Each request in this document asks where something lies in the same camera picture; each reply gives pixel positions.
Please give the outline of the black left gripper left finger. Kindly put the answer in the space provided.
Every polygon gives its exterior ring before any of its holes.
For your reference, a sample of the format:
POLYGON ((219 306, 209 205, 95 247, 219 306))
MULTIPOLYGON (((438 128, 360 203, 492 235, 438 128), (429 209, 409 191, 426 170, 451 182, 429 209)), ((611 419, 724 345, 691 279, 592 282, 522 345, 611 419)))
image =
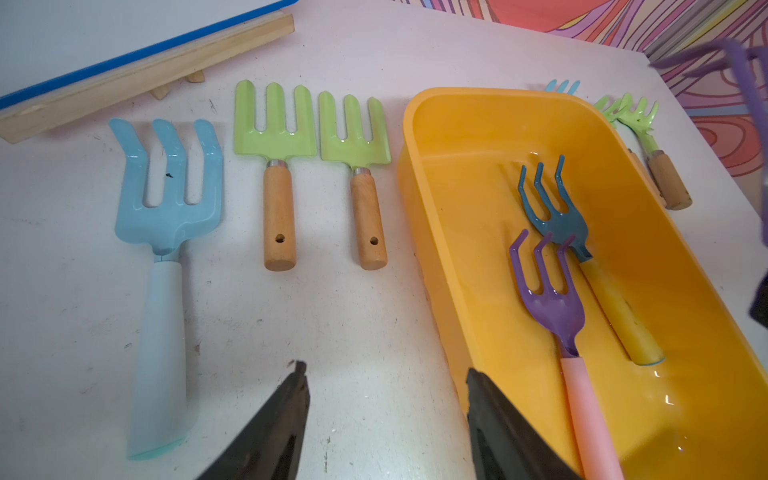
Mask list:
POLYGON ((306 363, 279 385, 202 479, 294 479, 310 406, 306 363))

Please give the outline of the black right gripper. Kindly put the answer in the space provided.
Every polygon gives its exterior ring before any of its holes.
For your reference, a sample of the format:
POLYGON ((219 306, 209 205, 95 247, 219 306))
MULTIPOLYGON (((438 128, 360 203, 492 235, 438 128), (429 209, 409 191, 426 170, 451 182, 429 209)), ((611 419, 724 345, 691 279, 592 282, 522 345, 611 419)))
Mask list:
POLYGON ((749 315, 764 328, 768 328, 768 274, 763 277, 757 287, 749 315))

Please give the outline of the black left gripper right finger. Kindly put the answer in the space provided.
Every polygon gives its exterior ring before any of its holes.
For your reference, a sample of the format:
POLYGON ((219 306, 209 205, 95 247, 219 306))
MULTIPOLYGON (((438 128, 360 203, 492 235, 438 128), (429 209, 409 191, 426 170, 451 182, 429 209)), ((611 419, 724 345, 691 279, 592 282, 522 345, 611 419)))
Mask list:
POLYGON ((577 479, 485 373, 468 370, 467 414, 478 479, 577 479))

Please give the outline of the purple cultivator pink handle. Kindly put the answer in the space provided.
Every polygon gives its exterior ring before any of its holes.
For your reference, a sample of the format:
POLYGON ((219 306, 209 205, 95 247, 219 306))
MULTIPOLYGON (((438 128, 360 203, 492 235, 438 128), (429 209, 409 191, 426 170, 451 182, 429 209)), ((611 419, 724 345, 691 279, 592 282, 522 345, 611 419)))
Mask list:
POLYGON ((589 378, 584 359, 576 346, 576 336, 585 327, 586 316, 575 288, 566 255, 575 239, 570 236, 557 250, 567 291, 558 292, 550 282, 542 250, 551 242, 546 234, 534 248, 542 292, 534 293, 525 281, 519 250, 529 231, 521 231, 509 248, 516 286, 529 314, 551 332, 560 348, 560 365, 567 390, 572 426, 584 476, 587 479, 622 479, 624 477, 604 415, 589 378))
POLYGON ((755 125, 764 158, 761 169, 761 239, 762 243, 767 245, 767 103, 761 98, 750 68, 750 62, 757 60, 764 79, 767 79, 767 47, 745 48, 737 40, 717 39, 651 61, 650 66, 655 69, 667 69, 713 52, 722 52, 723 57, 689 70, 685 76, 703 77, 714 71, 730 69, 735 77, 736 84, 745 100, 747 111, 755 125))

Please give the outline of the light blue rake wooden handle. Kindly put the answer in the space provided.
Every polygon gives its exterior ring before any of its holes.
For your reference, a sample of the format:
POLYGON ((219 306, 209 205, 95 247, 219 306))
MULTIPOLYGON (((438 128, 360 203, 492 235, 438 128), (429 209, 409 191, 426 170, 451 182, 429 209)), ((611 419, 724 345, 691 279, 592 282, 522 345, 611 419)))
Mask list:
POLYGON ((150 245, 154 255, 140 328, 127 442, 128 458, 144 460, 179 445, 187 431, 179 250, 185 241, 212 232, 220 223, 224 156, 213 125, 195 121, 204 154, 203 193, 200 202, 188 204, 186 151, 170 122, 154 120, 152 126, 166 154, 167 167, 163 200, 156 207, 148 207, 144 203, 148 153, 130 122, 114 118, 109 125, 126 156, 115 234, 129 244, 150 245))

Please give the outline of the yellow plastic storage tray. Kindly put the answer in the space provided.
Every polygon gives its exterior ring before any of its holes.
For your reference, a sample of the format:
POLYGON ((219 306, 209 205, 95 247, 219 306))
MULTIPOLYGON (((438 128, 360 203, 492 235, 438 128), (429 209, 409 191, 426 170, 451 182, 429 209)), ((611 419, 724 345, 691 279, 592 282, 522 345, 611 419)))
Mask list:
POLYGON ((508 250, 530 228, 525 192, 562 178, 587 246, 665 354, 627 356, 578 261, 586 312, 577 346, 628 479, 763 479, 767 375, 670 215, 588 103, 527 90, 434 88, 403 118, 398 177, 452 380, 487 374, 572 468, 579 455, 554 337, 528 314, 508 250))

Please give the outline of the teal cultivator yellow handle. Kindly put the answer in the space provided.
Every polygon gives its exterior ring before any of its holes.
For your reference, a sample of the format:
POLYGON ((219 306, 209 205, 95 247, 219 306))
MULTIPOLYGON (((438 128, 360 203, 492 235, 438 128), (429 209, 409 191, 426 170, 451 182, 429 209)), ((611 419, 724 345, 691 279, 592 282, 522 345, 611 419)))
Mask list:
POLYGON ((567 207, 565 212, 557 210, 552 204, 542 183, 544 165, 542 163, 537 165, 533 185, 550 214, 548 220, 542 220, 534 213, 524 189, 527 168, 521 168, 517 189, 527 218, 541 235, 550 233, 552 241, 558 245, 563 244, 568 238, 573 239, 570 248, 579 261, 581 271, 589 282, 600 308, 629 358, 639 366, 656 365, 665 359, 662 348, 635 315, 616 283, 587 249, 588 226, 572 202, 563 182, 564 165, 565 157, 560 156, 555 171, 555 182, 559 196, 567 207))

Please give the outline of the green hand fork wooden handle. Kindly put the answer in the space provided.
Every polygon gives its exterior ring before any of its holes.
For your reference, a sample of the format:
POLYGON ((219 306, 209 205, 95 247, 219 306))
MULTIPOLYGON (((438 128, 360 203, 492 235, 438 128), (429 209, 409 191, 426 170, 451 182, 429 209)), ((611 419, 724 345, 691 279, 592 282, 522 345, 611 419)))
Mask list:
POLYGON ((326 162, 343 163, 352 171, 351 195, 356 228, 359 263, 365 270, 387 265, 388 255, 379 200, 372 165, 392 162, 386 117, 382 103, 371 97, 367 101, 373 138, 365 139, 358 99, 347 95, 343 100, 346 137, 337 131, 336 102, 328 91, 319 94, 320 150, 326 162))

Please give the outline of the green rake wooden handle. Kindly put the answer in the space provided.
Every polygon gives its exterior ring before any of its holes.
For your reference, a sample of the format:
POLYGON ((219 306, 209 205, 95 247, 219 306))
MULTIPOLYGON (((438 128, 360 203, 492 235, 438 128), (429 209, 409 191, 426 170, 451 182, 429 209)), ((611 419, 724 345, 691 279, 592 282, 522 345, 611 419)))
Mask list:
POLYGON ((264 265, 270 271, 287 271, 297 262, 292 176, 287 161, 317 155, 317 139, 310 91, 294 89, 296 130, 287 130, 284 90, 278 83, 266 88, 264 130, 256 128, 255 86, 242 80, 235 91, 234 152, 267 160, 264 172, 264 265))

